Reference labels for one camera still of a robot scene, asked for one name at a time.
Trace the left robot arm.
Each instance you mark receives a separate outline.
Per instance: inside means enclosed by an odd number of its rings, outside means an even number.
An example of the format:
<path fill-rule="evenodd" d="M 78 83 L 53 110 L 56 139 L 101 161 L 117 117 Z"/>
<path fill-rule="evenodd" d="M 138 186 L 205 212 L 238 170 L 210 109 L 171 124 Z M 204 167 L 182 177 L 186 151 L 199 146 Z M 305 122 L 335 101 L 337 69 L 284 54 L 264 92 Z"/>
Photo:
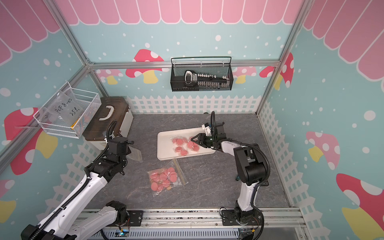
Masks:
<path fill-rule="evenodd" d="M 94 196 L 116 174 L 124 175 L 131 142 L 125 137 L 113 137 L 117 121 L 106 131 L 106 147 L 84 168 L 85 175 L 63 202 L 36 226 L 28 225 L 21 233 L 23 240 L 86 240 L 108 225 L 125 226 L 131 216 L 126 205 L 111 201 L 93 216 L 76 225 L 75 220 Z"/>

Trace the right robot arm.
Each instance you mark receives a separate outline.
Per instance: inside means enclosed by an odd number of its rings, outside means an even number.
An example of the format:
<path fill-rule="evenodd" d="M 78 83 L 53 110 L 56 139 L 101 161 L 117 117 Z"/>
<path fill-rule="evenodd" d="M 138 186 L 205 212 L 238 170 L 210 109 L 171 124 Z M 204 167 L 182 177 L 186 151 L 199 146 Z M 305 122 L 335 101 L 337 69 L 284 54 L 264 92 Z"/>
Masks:
<path fill-rule="evenodd" d="M 211 112 L 209 124 L 202 125 L 203 133 L 192 137 L 192 142 L 206 149 L 220 151 L 235 158 L 238 177 L 242 182 L 240 195 L 236 201 L 234 214 L 242 225 L 255 220 L 264 223 L 264 216 L 255 205 L 259 187 L 271 174 L 271 166 L 265 153 L 257 144 L 246 144 L 227 138 L 224 123 L 216 122 L 215 112 Z"/>

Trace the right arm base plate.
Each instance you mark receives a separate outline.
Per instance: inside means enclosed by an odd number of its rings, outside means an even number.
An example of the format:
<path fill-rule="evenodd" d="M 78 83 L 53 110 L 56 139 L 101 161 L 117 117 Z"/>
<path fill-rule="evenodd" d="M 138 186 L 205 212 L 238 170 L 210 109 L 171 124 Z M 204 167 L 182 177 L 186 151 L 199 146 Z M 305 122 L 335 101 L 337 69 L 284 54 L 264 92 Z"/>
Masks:
<path fill-rule="evenodd" d="M 233 210 L 220 209 L 219 214 L 222 218 L 223 226 L 261 226 L 264 219 L 260 211 L 242 211 L 239 208 Z"/>

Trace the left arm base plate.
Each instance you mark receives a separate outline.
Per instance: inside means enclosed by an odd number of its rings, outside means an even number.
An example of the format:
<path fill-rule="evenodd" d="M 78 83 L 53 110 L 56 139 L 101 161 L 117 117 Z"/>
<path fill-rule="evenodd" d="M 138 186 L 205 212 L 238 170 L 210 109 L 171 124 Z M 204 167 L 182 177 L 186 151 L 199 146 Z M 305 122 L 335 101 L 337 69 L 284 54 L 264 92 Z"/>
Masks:
<path fill-rule="evenodd" d="M 143 221 L 144 211 L 125 210 L 122 215 L 122 220 L 119 223 L 120 227 L 140 227 Z"/>

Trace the ziploc bag of cookies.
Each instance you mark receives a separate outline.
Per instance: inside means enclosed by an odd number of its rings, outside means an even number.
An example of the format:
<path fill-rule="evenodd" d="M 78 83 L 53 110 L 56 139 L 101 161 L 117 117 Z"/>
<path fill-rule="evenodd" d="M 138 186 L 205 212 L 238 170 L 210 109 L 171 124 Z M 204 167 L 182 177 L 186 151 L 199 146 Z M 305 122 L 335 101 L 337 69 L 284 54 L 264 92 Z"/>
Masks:
<path fill-rule="evenodd" d="M 130 147 L 130 151 L 131 151 L 131 153 L 126 155 L 127 160 L 132 160 L 132 161 L 136 161 L 139 163 L 143 162 L 143 157 L 142 157 L 142 153 L 140 150 L 135 149 L 133 147 Z"/>
<path fill-rule="evenodd" d="M 148 171 L 148 177 L 154 197 L 189 183 L 178 159 L 170 160 L 162 168 Z"/>

